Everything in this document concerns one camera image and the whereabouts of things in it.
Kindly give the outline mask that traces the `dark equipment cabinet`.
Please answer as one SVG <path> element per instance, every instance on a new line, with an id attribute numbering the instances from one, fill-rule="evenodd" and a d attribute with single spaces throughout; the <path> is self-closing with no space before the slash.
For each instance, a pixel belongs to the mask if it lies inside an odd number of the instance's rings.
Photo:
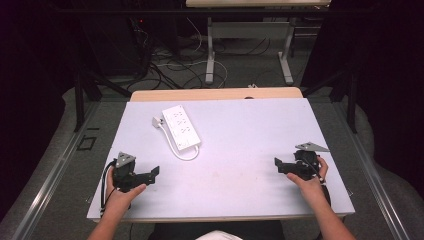
<path id="1" fill-rule="evenodd" d="M 153 38 L 134 19 L 94 16 L 80 21 L 103 75 L 147 75 Z"/>

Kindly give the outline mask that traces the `white table cover sheet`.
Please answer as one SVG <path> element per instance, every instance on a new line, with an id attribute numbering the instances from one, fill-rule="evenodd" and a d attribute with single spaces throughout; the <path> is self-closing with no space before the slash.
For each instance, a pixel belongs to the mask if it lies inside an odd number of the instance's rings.
<path id="1" fill-rule="evenodd" d="M 125 218 L 132 222 L 232 221 L 309 217 L 298 187 L 277 170 L 297 145 L 325 145 L 305 98 L 185 101 L 200 136 L 199 150 L 171 152 L 154 117 L 170 101 L 129 102 L 108 157 L 135 156 L 138 173 L 160 173 Z"/>

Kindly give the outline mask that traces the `person's dark trousers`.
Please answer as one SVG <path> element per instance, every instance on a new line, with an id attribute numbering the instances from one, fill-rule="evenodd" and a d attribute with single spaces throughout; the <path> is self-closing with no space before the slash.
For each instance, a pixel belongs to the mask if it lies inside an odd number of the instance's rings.
<path id="1" fill-rule="evenodd" d="M 282 224 L 271 221 L 190 222 L 156 224 L 148 240 L 195 240 L 214 230 L 243 240 L 285 240 Z"/>

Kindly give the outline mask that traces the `square floor socket cover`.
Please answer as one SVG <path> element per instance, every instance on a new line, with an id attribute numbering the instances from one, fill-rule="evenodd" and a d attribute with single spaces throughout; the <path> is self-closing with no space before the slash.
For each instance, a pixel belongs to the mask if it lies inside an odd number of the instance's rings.
<path id="1" fill-rule="evenodd" d="M 96 137 L 83 136 L 83 138 L 80 140 L 80 142 L 77 145 L 77 150 L 90 151 L 93 148 L 96 140 L 97 140 Z"/>

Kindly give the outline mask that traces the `metal floor rail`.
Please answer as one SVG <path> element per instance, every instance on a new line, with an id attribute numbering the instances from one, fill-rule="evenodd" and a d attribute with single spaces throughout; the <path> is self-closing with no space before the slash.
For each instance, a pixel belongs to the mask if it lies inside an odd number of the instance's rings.
<path id="1" fill-rule="evenodd" d="M 352 127 L 348 124 L 347 113 L 344 111 L 343 104 L 336 102 L 333 104 L 333 108 L 353 142 L 353 146 L 359 157 L 359 164 L 394 240 L 411 240 L 382 184 L 382 179 L 375 164 L 362 145 L 358 134 L 354 133 Z"/>
<path id="2" fill-rule="evenodd" d="M 10 240 L 84 240 L 91 232 L 93 222 L 86 215 L 99 179 L 95 150 L 100 130 L 94 123 L 99 107 L 87 106 L 86 121 L 78 132 L 71 114 L 65 114 L 13 209 L 18 221 Z M 97 138 L 90 151 L 77 150 L 83 136 Z"/>

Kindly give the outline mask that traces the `person's right hand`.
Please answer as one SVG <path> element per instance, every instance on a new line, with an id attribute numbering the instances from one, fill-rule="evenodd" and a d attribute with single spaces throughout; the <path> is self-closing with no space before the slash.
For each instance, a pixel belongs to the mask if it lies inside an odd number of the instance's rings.
<path id="1" fill-rule="evenodd" d="M 293 173 L 287 174 L 287 178 L 300 188 L 302 196 L 310 205 L 327 202 L 322 183 L 325 182 L 328 165 L 321 156 L 317 156 L 317 160 L 321 166 L 319 175 L 311 180 L 305 181 Z"/>

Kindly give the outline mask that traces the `white power strip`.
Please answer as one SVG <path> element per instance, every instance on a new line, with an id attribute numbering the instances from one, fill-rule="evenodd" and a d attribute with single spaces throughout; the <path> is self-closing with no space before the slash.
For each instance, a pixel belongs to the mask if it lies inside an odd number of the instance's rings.
<path id="1" fill-rule="evenodd" d="M 165 109 L 162 115 L 179 151 L 200 145 L 201 140 L 182 105 Z"/>

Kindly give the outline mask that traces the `person's left hand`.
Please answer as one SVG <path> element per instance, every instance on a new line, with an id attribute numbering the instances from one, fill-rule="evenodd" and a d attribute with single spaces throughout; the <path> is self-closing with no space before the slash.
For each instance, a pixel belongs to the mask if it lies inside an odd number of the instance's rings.
<path id="1" fill-rule="evenodd" d="M 107 173 L 107 200 L 103 217 L 109 220 L 120 220 L 129 209 L 131 202 L 140 195 L 147 186 L 141 184 L 126 193 L 116 190 L 113 185 L 113 170 L 114 168 L 111 167 Z"/>

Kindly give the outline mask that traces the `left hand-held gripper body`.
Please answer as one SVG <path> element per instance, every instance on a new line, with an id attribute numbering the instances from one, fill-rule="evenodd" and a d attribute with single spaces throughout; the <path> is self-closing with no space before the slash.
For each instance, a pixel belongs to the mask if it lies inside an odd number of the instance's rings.
<path id="1" fill-rule="evenodd" d="M 113 169 L 113 186 L 121 192 L 128 192 L 135 187 L 135 156 L 119 152 Z"/>

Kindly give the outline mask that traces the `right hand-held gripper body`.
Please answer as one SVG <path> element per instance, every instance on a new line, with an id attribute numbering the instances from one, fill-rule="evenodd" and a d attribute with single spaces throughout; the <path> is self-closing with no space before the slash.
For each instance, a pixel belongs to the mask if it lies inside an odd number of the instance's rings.
<path id="1" fill-rule="evenodd" d="M 295 171 L 294 174 L 303 180 L 311 180 L 319 175 L 320 164 L 317 160 L 318 152 L 328 152 L 328 149 L 312 142 L 295 146 Z"/>

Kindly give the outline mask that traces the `wooden table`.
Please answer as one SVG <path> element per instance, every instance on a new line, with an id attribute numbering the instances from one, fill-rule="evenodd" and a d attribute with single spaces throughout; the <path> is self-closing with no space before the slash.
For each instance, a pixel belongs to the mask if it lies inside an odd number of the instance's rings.
<path id="1" fill-rule="evenodd" d="M 196 101 L 264 98 L 302 98 L 297 87 L 225 88 L 225 89 L 179 89 L 135 91 L 131 102 Z"/>

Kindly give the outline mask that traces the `white desk with metal legs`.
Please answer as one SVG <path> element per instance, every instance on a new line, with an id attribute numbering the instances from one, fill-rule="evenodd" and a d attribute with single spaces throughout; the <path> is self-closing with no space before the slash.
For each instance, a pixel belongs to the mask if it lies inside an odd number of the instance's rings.
<path id="1" fill-rule="evenodd" d="M 195 10 L 319 10 L 328 6 L 332 0 L 186 0 L 186 6 Z M 216 64 L 215 39 L 283 39 L 283 49 L 278 53 L 283 80 L 292 85 L 294 80 L 287 57 L 294 38 L 296 17 L 286 17 L 285 21 L 242 21 L 231 18 L 228 22 L 207 18 L 208 59 L 205 83 L 214 81 Z"/>

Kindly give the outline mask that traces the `black metal stand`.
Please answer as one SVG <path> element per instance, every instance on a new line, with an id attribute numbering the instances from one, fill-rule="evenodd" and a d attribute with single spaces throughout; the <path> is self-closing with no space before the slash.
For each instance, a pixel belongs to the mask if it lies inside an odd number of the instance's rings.
<path id="1" fill-rule="evenodd" d="M 91 70 L 78 70 L 74 75 L 76 107 L 75 132 L 78 132 L 85 123 L 84 97 L 87 97 L 90 101 L 94 102 L 100 101 L 103 97 L 98 85 L 104 85 L 124 97 L 130 97 L 132 95 L 130 91 L 118 86 L 104 76 L 101 76 Z"/>
<path id="2" fill-rule="evenodd" d="M 341 102 L 345 96 L 348 97 L 346 123 L 350 130 L 356 134 L 357 129 L 355 114 L 358 79 L 355 70 L 352 67 L 343 67 L 331 76 L 318 81 L 316 84 L 311 87 L 307 87 L 305 90 L 302 90 L 302 94 L 304 97 L 308 97 L 324 86 L 332 83 L 335 84 L 335 87 L 330 92 L 330 100 L 332 102 Z"/>

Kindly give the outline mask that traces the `person's white shirt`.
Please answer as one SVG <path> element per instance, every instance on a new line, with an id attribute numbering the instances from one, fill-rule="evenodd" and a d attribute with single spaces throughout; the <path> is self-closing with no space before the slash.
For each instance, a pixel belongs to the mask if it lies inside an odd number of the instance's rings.
<path id="1" fill-rule="evenodd" d="M 243 240 L 242 238 L 219 230 L 214 230 L 206 233 L 195 240 Z"/>

